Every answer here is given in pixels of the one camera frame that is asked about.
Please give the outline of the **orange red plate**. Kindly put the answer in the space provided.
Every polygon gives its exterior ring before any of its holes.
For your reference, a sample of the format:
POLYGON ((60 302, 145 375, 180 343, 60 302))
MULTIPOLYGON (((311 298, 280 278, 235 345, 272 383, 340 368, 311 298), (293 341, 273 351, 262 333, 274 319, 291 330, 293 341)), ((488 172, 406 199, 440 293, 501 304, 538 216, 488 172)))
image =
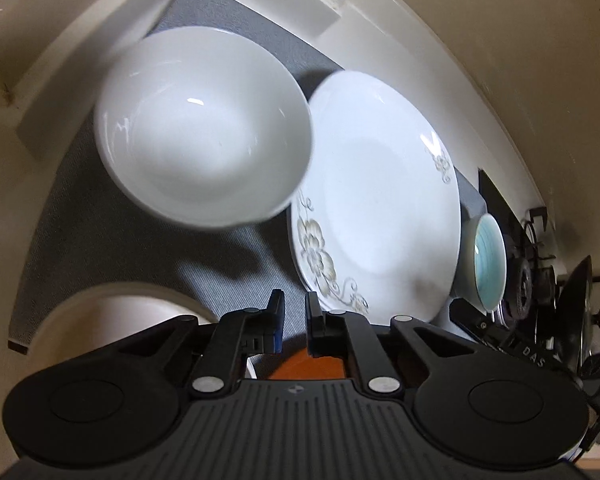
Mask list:
POLYGON ((272 380, 323 380, 346 378, 343 360, 331 356, 314 358, 308 350, 294 353, 272 371, 272 380))

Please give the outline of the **white floral plate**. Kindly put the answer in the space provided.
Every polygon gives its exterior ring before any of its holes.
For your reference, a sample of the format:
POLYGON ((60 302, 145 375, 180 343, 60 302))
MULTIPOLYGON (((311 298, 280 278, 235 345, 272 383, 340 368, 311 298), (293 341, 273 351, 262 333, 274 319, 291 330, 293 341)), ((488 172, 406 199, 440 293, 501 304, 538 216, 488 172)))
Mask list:
POLYGON ((312 159, 289 211, 294 263, 326 310, 373 324, 433 320, 460 251, 460 192, 449 151, 424 115, 353 70, 309 100, 312 159))

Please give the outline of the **teal glazed bowl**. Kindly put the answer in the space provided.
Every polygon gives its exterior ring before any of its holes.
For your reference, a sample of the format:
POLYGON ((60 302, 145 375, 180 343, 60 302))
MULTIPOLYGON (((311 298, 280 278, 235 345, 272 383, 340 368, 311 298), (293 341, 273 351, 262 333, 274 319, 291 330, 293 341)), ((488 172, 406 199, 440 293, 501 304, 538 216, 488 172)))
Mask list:
POLYGON ((503 299, 506 278, 506 249, 498 222, 492 214, 465 221, 454 295, 465 299, 481 313, 490 314, 503 299))

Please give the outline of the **black wok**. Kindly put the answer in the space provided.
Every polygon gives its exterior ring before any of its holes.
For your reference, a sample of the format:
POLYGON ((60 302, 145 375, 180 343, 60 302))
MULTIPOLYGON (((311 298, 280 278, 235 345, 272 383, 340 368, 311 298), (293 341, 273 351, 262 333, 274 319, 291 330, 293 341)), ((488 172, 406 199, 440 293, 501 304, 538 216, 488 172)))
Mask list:
POLYGON ((588 304, 593 288, 592 258, 586 256, 573 270, 557 301, 555 341, 562 362, 575 370, 591 350, 593 326, 600 313, 588 304))

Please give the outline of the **plain white bowl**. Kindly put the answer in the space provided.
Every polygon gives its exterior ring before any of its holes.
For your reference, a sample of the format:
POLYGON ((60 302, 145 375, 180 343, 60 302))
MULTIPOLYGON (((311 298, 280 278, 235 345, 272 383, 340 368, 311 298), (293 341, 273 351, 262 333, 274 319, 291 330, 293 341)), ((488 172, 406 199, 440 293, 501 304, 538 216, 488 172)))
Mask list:
POLYGON ((312 155, 308 101, 271 52, 207 26, 157 32, 102 82, 95 141, 137 206, 201 230, 259 223, 286 209, 312 155))

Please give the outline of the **cream white bowl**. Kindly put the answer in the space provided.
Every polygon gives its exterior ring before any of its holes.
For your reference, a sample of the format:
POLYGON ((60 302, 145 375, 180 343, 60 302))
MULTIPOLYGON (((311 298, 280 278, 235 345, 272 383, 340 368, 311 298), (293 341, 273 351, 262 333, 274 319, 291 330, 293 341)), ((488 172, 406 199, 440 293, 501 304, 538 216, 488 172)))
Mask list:
POLYGON ((179 315, 195 315, 202 324, 219 321, 198 300, 166 286, 142 282, 96 285, 54 307, 38 326, 29 348, 66 335, 108 344, 179 315))

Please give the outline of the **black gas stove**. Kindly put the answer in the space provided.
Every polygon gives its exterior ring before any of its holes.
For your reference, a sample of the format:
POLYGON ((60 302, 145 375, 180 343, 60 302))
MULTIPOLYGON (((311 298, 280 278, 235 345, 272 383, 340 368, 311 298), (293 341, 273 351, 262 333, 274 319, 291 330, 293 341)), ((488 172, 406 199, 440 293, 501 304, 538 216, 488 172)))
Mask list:
POLYGON ((550 266, 556 256, 544 252, 544 243, 535 226, 539 223, 541 233, 547 232, 547 206, 533 207, 519 219, 482 169, 478 171, 478 183, 486 209, 501 229, 506 251, 505 292, 494 314, 495 322, 506 330, 513 330, 520 323, 535 324, 542 318, 550 320, 559 295, 555 269, 550 266))

